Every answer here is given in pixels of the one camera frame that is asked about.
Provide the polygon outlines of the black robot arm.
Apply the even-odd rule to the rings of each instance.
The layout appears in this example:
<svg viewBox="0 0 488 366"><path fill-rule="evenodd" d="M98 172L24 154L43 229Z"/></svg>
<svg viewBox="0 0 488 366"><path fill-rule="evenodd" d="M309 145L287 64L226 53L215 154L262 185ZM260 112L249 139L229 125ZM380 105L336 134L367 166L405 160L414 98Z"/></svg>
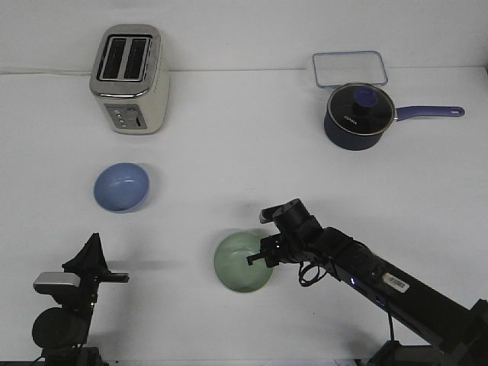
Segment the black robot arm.
<svg viewBox="0 0 488 366"><path fill-rule="evenodd" d="M262 259L269 268L298 264L299 282L309 287L331 275L345 282L425 340L401 345L388 340L369 365L485 365L487 363L487 301L467 309L341 231L320 226L300 199L269 207L261 223L272 222L276 235L261 239L260 250L247 262Z"/></svg>
<svg viewBox="0 0 488 366"><path fill-rule="evenodd" d="M34 343L42 349L45 365L106 365L97 347L85 345L99 285L127 283L130 277L109 270L98 233L62 268L42 272L33 282L37 293L50 295L57 303L35 319Z"/></svg>

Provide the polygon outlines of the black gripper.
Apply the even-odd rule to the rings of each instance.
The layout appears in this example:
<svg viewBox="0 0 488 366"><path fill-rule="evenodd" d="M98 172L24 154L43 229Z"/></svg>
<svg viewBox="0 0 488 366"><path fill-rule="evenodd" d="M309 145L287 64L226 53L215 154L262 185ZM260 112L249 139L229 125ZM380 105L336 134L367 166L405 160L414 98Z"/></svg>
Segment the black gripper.
<svg viewBox="0 0 488 366"><path fill-rule="evenodd" d="M246 257L248 265L264 259L267 267L275 267L280 263L298 264L305 261L303 250L284 234L268 236L260 240L260 253Z"/></svg>
<svg viewBox="0 0 488 366"><path fill-rule="evenodd" d="M82 296L96 296L101 283L127 283L128 273L109 271L99 233L93 233L74 258L62 264L64 272L79 273Z"/></svg>

